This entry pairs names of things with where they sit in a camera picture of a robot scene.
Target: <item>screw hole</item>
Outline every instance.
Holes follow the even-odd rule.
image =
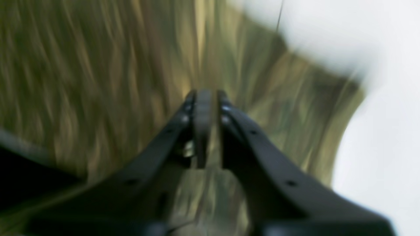
[[[297,183],[293,180],[286,181],[286,184],[289,185],[290,187],[296,187],[297,186]]]
[[[139,183],[139,180],[136,179],[136,178],[131,178],[131,179],[126,180],[124,183],[126,185],[132,186],[132,185],[135,185],[135,184]]]

